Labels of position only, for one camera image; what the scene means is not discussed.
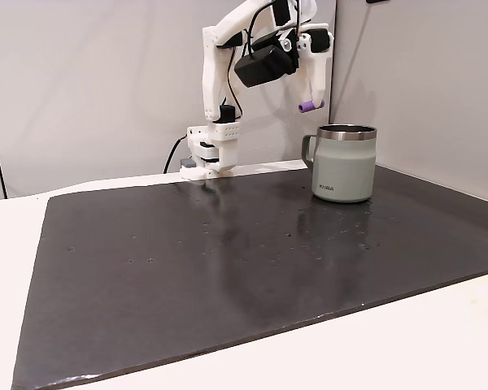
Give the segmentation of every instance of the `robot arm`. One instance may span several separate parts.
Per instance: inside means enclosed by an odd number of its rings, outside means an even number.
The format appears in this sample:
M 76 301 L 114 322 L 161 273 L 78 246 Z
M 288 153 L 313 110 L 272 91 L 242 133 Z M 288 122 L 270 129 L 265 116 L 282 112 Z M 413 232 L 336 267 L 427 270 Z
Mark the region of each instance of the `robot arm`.
M 248 55 L 243 53 L 234 65 L 238 78 L 250 88 L 294 75 L 301 101 L 299 110 L 307 112 L 324 106 L 325 64 L 332 56 L 333 36 L 327 24 L 307 23 L 316 13 L 315 0 L 246 0 L 216 26 L 203 29 L 203 101 L 208 125 L 188 129 L 192 158 L 181 164 L 186 179 L 223 176 L 237 165 L 242 113 L 237 116 L 229 73 L 235 52 L 243 45 L 242 30 L 248 26 L 252 29 L 261 11 L 270 14 L 265 19 L 272 32 L 253 43 L 250 36 L 246 37 Z M 226 99 L 221 105 L 222 89 Z

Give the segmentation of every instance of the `black mat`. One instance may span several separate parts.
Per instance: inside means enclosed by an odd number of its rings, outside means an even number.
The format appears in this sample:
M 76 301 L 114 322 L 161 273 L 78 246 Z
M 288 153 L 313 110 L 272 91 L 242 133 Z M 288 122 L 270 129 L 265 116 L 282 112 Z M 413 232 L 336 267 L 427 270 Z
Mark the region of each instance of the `black mat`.
M 314 198 L 310 180 L 51 199 L 13 388 L 106 379 L 488 273 L 488 202 L 380 167 L 358 205 Z

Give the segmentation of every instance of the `purple gripper tip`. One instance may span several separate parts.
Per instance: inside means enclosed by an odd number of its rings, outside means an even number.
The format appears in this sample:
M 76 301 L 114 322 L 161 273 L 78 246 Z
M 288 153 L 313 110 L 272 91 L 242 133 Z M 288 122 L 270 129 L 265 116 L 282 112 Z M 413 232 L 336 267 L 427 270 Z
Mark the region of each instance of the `purple gripper tip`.
M 325 102 L 322 100 L 322 104 L 318 108 L 322 108 L 323 106 L 325 106 Z M 300 112 L 303 113 L 316 110 L 316 107 L 314 104 L 312 104 L 312 102 L 304 102 L 300 106 L 298 106 L 298 109 L 300 110 Z

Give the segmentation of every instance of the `mug handle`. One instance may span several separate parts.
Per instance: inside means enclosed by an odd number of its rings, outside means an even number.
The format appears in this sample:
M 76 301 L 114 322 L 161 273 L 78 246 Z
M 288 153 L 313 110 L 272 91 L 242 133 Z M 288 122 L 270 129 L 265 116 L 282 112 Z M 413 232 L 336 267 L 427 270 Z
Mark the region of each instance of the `mug handle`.
M 309 151 L 309 143 L 311 142 L 311 137 L 316 137 L 316 136 L 303 136 L 303 139 L 302 139 L 302 160 L 305 162 L 307 167 L 312 171 L 313 160 L 307 158 L 307 152 Z

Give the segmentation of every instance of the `mug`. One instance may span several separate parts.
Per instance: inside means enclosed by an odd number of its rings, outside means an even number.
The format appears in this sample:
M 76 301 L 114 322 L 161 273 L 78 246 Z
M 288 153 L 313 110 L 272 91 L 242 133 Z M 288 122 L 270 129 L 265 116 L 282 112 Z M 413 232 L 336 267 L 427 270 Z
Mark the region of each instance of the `mug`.
M 312 171 L 312 192 L 332 202 L 353 203 L 373 194 L 377 130 L 353 124 L 329 124 L 305 136 L 302 160 Z M 316 137 L 314 158 L 309 142 Z

